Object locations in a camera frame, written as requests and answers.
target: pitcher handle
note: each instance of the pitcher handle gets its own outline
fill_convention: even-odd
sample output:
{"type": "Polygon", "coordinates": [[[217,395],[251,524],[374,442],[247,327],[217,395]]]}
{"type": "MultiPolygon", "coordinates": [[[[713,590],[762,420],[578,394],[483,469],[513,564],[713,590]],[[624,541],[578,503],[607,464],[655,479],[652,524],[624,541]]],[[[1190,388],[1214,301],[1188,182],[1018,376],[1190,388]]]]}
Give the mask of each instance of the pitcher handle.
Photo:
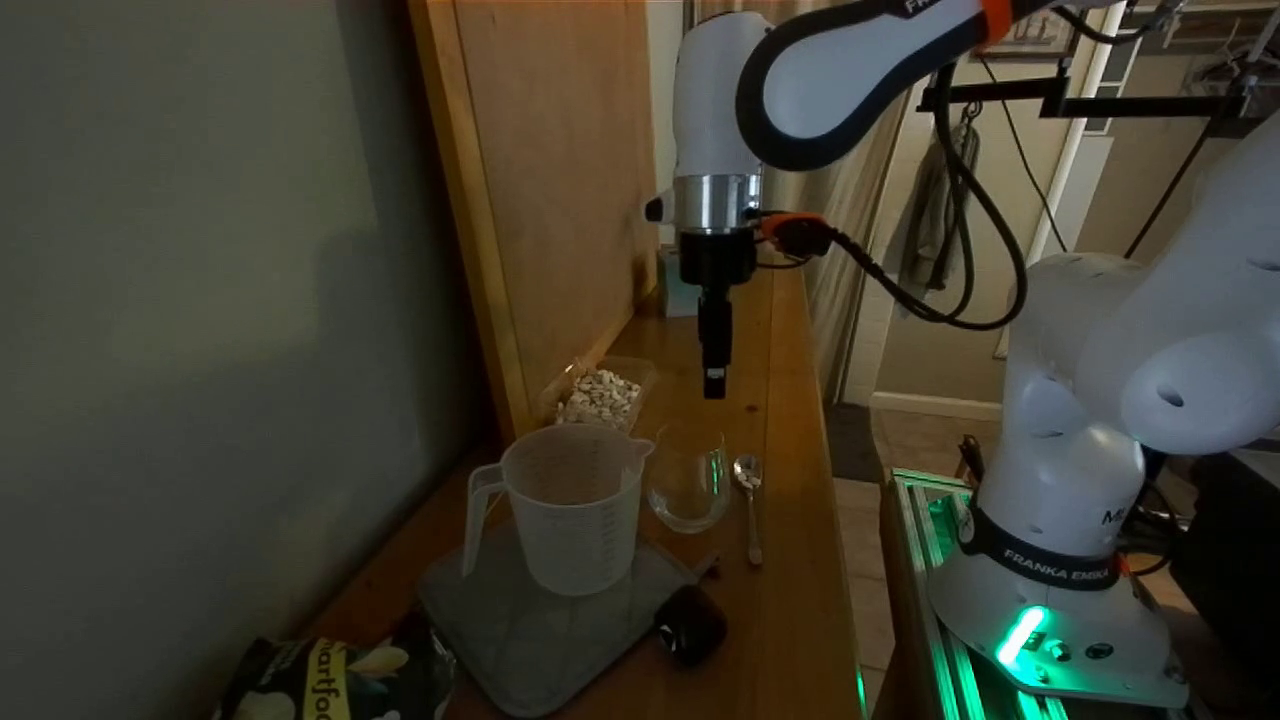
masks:
{"type": "Polygon", "coordinates": [[[503,473],[499,464],[479,464],[466,475],[466,536],[462,536],[462,577],[473,577],[476,560],[479,560],[479,536],[483,536],[483,517],[489,517],[489,502],[492,492],[503,492],[503,473]]]}

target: measuring cup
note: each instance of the measuring cup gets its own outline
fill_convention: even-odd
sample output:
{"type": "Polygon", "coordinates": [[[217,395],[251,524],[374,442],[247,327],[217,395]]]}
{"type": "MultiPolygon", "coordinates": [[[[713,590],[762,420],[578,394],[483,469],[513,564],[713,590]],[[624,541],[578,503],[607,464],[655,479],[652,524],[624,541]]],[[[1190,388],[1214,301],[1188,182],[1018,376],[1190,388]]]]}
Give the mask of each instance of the measuring cup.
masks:
{"type": "Polygon", "coordinates": [[[513,502],[528,577],[561,596],[592,596],[633,573],[641,475],[652,442],[596,425],[518,438],[466,475],[462,577],[479,560],[489,502],[513,502]]]}

